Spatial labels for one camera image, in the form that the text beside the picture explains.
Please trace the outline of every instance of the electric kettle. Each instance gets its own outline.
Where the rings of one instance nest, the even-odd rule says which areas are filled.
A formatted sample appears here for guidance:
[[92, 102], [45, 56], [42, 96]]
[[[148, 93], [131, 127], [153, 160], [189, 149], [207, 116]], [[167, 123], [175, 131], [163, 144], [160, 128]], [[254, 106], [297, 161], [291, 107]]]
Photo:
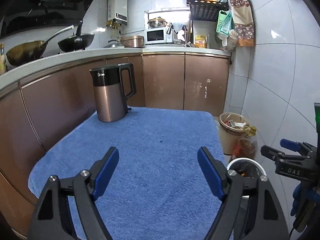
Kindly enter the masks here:
[[[129, 71], [130, 93], [124, 93], [122, 71]], [[127, 99], [137, 93], [132, 63], [90, 69], [98, 119], [113, 122], [128, 113]]]

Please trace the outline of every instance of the white countertop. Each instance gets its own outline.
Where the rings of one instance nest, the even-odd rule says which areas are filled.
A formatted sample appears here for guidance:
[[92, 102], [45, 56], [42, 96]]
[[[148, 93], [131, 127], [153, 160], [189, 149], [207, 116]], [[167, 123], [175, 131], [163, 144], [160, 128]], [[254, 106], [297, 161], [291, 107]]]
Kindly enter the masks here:
[[108, 48], [108, 49], [89, 49], [89, 50], [78, 50], [73, 52], [61, 53], [58, 55], [53, 55], [50, 57], [41, 58], [17, 68], [14, 68], [7, 73], [0, 76], [0, 90], [6, 86], [17, 82], [21, 78], [28, 75], [36, 73], [40, 70], [50, 68], [53, 66], [61, 65], [63, 63], [107, 55], [117, 55], [117, 54], [130, 54], [130, 53], [152, 53], [152, 52], [196, 52], [205, 53], [212, 55], [223, 55], [230, 56], [229, 52], [217, 49], [199, 49], [199, 48], [185, 48], [185, 47], [152, 47], [144, 49], [135, 48]]

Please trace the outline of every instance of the water heater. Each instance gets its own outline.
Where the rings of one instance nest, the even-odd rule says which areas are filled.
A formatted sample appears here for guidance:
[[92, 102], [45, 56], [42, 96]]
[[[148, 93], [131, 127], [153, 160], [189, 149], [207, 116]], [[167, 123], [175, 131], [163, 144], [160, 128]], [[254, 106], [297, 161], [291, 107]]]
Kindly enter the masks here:
[[128, 24], [128, 2], [127, 0], [108, 0], [108, 21]]

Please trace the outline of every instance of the black dish rack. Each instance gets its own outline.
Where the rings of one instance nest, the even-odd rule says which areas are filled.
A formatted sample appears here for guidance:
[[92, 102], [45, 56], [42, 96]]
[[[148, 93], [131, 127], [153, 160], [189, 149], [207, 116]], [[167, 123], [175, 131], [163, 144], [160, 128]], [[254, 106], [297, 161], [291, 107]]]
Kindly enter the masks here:
[[216, 22], [219, 11], [228, 11], [228, 3], [205, 1], [205, 0], [187, 0], [190, 6], [191, 20]]

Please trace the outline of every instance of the metal screw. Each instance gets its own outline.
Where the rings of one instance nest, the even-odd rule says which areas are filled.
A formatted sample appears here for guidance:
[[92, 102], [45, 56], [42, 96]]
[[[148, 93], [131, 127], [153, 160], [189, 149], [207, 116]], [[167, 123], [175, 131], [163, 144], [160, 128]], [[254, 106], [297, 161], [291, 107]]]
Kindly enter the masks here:
[[88, 176], [89, 173], [90, 173], [90, 172], [89, 172], [88, 170], [83, 170], [83, 171], [80, 172], [80, 174], [81, 174], [82, 177]]
[[266, 176], [264, 176], [264, 175], [261, 175], [261, 176], [260, 176], [260, 179], [261, 179], [263, 182], [268, 181], [268, 178], [267, 178]]
[[55, 181], [57, 179], [57, 176], [56, 175], [51, 175], [49, 177], [49, 180], [52, 182], [52, 181]]
[[237, 174], [237, 172], [235, 170], [228, 170], [228, 174], [230, 176], [235, 176]]

